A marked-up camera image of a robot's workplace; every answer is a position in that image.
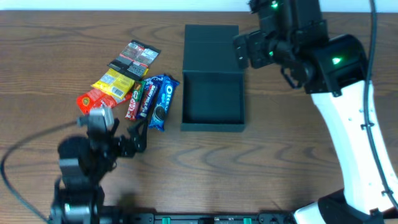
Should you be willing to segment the black snack packet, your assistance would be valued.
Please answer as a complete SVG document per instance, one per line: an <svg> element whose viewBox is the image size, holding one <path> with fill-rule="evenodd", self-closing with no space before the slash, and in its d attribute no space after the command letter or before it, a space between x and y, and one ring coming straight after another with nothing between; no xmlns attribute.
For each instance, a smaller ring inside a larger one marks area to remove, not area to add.
<svg viewBox="0 0 398 224"><path fill-rule="evenodd" d="M131 40L108 67L128 78L140 80L160 53L161 50L151 45Z"/></svg>

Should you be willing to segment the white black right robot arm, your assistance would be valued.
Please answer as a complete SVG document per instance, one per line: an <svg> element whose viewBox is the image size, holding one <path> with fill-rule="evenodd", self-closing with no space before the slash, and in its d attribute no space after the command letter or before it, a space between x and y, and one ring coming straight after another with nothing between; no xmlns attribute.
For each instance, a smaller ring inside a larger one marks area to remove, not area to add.
<svg viewBox="0 0 398 224"><path fill-rule="evenodd" d="M234 38L241 68L280 65L327 125L343 189L297 209L294 223L383 223L397 216L397 176L374 105L374 50L353 35L330 38L318 1L249 1L257 31Z"/></svg>

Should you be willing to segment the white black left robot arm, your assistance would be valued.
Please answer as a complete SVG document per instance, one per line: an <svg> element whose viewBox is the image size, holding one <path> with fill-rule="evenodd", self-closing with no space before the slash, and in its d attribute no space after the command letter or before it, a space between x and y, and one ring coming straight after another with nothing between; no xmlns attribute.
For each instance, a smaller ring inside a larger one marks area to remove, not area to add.
<svg viewBox="0 0 398 224"><path fill-rule="evenodd" d="M129 215L117 206L104 205L101 179L117 166L117 158L132 158L147 147L148 120L128 127L129 137L116 137L119 120L107 127L104 118L85 115L77 120L88 128L86 136L72 136L58 146L62 172L54 186L51 223L127 223Z"/></svg>

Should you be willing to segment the blue Oreo cookie pack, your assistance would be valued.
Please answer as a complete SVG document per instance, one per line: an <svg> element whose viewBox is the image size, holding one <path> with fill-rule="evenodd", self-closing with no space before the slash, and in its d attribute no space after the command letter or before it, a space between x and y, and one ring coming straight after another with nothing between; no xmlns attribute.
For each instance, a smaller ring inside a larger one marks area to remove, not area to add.
<svg viewBox="0 0 398 224"><path fill-rule="evenodd" d="M149 128L164 131L165 119L168 115L175 89L180 83L168 75L159 75L157 79L161 81L161 85L149 122Z"/></svg>

